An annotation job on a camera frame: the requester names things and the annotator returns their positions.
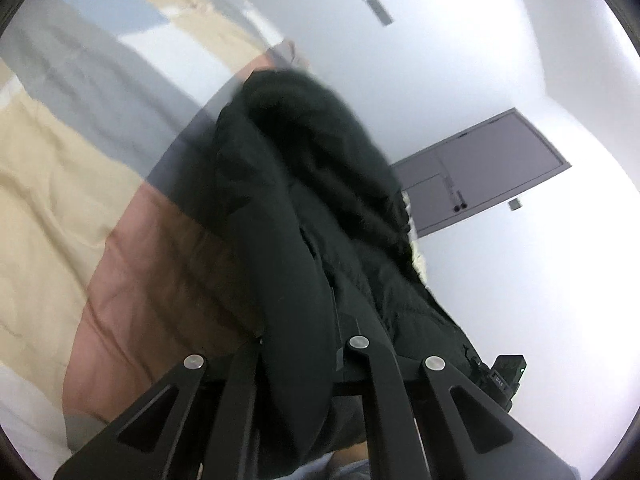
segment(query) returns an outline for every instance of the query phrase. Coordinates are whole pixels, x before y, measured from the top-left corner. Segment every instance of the gray door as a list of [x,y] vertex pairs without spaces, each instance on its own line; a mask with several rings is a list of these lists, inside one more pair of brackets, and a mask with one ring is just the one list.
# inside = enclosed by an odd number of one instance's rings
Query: gray door
[[418,235],[442,229],[570,168],[516,110],[395,165]]

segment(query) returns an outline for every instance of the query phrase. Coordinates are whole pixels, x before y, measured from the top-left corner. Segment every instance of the bed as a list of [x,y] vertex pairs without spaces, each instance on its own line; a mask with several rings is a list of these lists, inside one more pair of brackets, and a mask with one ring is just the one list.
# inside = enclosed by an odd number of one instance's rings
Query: bed
[[26,0],[0,38],[0,424],[39,478],[193,352],[262,330],[206,164],[254,70],[246,0]]

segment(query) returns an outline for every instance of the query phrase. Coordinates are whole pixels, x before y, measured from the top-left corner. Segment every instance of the screw head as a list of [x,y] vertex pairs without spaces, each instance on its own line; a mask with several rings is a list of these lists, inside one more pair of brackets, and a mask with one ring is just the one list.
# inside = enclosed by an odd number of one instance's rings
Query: screw head
[[349,345],[352,348],[357,348],[359,350],[365,349],[369,346],[369,340],[363,335],[355,335],[351,339],[349,339]]
[[424,360],[424,365],[429,370],[434,370],[435,372],[439,372],[440,370],[444,370],[445,362],[442,357],[438,357],[437,355],[432,355],[431,357],[427,357]]
[[192,354],[184,360],[184,367],[189,370],[197,370],[202,368],[204,364],[204,357],[198,354]]

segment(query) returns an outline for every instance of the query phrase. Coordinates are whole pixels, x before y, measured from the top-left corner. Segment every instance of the black device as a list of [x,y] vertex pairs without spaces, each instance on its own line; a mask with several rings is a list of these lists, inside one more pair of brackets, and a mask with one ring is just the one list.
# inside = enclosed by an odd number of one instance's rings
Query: black device
[[479,361],[475,361],[475,364],[478,387],[508,412],[513,405],[511,399],[520,387],[520,378],[527,368],[524,356],[498,355],[491,368]]
[[[362,396],[373,480],[575,479],[567,464],[439,356],[407,359],[359,330],[343,333],[351,335],[338,354],[333,394]],[[187,357],[63,464],[54,480],[258,478],[257,421],[264,406],[257,399],[268,387],[260,348],[254,340],[232,359],[210,363]],[[500,376],[503,370],[513,381],[505,363],[518,358],[505,356],[492,371]]]

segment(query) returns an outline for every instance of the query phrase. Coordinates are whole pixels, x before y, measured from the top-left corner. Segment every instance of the black coat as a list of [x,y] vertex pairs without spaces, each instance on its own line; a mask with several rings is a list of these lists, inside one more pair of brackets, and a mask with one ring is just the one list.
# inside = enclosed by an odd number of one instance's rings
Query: black coat
[[398,355],[471,375],[477,354],[412,266],[400,184],[333,93],[301,73],[254,73],[220,114],[213,157],[220,221],[265,318],[264,476],[365,438],[362,407],[331,398],[336,312]]

